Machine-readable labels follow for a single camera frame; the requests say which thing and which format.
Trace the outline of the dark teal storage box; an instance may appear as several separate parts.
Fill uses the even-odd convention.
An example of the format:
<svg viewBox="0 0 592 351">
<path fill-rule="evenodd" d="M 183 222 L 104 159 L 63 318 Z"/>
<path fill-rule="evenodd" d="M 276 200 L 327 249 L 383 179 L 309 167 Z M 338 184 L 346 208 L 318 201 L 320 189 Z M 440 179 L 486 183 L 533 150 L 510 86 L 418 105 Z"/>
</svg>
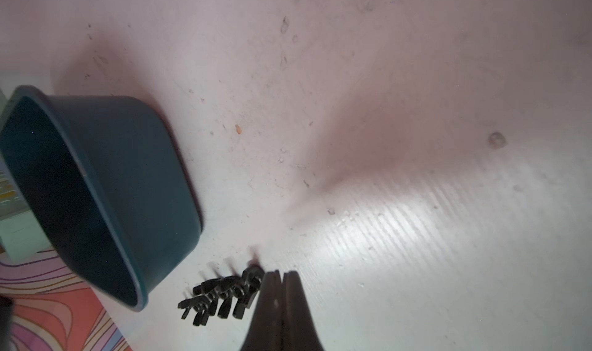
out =
<svg viewBox="0 0 592 351">
<path fill-rule="evenodd" d="M 20 86 L 1 116 L 1 154 L 67 267 L 129 309 L 143 310 L 199 241 L 174 140 L 139 99 Z"/>
</svg>

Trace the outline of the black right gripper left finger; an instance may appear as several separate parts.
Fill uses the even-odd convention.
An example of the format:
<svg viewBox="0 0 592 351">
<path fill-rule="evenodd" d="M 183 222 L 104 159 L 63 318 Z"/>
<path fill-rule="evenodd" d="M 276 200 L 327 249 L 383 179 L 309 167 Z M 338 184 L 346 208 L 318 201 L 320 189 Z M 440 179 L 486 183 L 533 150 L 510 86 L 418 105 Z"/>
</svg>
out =
<svg viewBox="0 0 592 351">
<path fill-rule="evenodd" d="M 282 347 L 282 279 L 267 272 L 258 294 L 251 325 L 241 350 L 280 350 Z"/>
</svg>

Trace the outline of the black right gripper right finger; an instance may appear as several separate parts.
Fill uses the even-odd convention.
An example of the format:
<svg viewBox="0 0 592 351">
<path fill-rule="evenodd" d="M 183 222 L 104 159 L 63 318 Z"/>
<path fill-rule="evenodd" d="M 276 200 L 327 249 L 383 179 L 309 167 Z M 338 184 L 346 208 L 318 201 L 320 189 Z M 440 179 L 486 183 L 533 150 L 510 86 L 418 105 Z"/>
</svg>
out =
<svg viewBox="0 0 592 351">
<path fill-rule="evenodd" d="M 282 350 L 323 351 L 314 326 L 300 275 L 286 272 L 282 279 Z"/>
</svg>

